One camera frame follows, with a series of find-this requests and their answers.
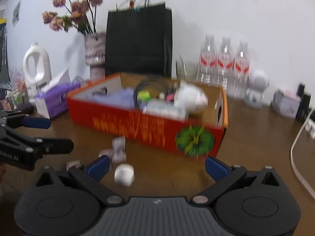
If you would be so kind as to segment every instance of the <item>red and white bottle label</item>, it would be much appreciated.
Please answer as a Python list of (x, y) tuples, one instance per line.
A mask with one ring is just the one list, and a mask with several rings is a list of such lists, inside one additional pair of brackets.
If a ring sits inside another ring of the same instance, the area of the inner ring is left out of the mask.
[(249, 61), (244, 58), (239, 58), (235, 61), (235, 70), (240, 73), (247, 74), (249, 71)]
[(214, 67), (217, 61), (216, 55), (211, 54), (202, 54), (200, 55), (200, 65), (207, 67)]
[(231, 69), (233, 67), (234, 59), (229, 54), (221, 54), (218, 56), (218, 67), (222, 69)]

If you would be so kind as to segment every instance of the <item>white plastic jug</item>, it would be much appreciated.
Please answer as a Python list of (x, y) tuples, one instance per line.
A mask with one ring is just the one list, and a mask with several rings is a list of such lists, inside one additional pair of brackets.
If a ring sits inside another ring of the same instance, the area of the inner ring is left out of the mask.
[[(29, 57), (34, 58), (36, 76), (30, 75), (30, 67), (28, 64)], [(47, 51), (38, 46), (38, 43), (32, 43), (23, 60), (24, 77), (27, 93), (30, 102), (34, 102), (34, 97), (41, 88), (51, 81), (50, 62)]]

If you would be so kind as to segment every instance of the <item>gray ribbed panel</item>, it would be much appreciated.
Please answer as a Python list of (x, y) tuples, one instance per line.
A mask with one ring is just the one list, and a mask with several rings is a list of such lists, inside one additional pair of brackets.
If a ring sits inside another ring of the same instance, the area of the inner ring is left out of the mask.
[(183, 197), (134, 197), (123, 207), (107, 209), (99, 222), (82, 236), (232, 236), (232, 234), (218, 225), (208, 209), (190, 206)]

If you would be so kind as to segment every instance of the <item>clear plastic bottle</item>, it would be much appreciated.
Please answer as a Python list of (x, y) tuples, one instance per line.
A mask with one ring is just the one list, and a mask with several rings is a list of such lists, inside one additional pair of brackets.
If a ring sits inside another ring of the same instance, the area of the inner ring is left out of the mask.
[(214, 35), (206, 35), (206, 41), (200, 50), (197, 74), (197, 80), (209, 85), (215, 82), (215, 68), (217, 64), (217, 49), (214, 39)]
[(227, 82), (234, 65), (234, 53), (231, 48), (231, 38), (222, 37), (222, 45), (218, 53), (218, 66), (215, 83), (226, 90)]
[(243, 99), (247, 81), (249, 78), (249, 62), (248, 43), (244, 41), (239, 42), (239, 48), (235, 56), (235, 67), (230, 76), (230, 81), (227, 87), (227, 94), (230, 97)]

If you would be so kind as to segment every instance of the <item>purple tissue box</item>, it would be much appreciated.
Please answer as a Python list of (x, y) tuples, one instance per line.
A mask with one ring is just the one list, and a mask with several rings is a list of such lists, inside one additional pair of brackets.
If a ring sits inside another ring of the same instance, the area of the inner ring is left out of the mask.
[(35, 104), (38, 114), (52, 119), (68, 110), (67, 93), (80, 87), (80, 83), (62, 83), (46, 93), (38, 93), (35, 96)]

